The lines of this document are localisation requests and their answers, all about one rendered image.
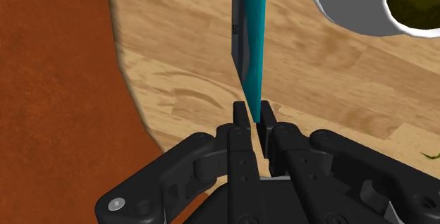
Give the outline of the white plant pot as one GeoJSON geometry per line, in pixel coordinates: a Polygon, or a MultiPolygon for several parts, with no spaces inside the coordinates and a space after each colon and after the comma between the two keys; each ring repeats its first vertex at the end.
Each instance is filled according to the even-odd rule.
{"type": "Polygon", "coordinates": [[[386,0],[313,0],[331,22],[352,32],[373,37],[408,35],[425,39],[439,38],[440,27],[419,29],[398,22],[386,0]]]}

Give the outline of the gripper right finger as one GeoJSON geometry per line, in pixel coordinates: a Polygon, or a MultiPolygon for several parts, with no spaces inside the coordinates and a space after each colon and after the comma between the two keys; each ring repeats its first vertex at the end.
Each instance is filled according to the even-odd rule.
{"type": "Polygon", "coordinates": [[[309,224],[440,224],[440,180],[330,130],[305,136],[262,101],[257,132],[273,176],[289,175],[309,224]]]}

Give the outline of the teal book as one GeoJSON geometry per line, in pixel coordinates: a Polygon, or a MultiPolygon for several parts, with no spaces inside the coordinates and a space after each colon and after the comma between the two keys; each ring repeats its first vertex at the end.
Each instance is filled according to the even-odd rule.
{"type": "Polygon", "coordinates": [[[232,0],[231,55],[255,123],[260,122],[266,0],[232,0]]]}

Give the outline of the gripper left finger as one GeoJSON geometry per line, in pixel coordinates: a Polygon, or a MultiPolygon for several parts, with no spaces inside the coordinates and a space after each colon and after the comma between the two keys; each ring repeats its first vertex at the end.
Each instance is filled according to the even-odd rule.
{"type": "Polygon", "coordinates": [[[169,224],[216,179],[227,177],[226,224],[262,224],[262,197],[244,102],[216,136],[196,132],[103,195],[98,224],[169,224]]]}

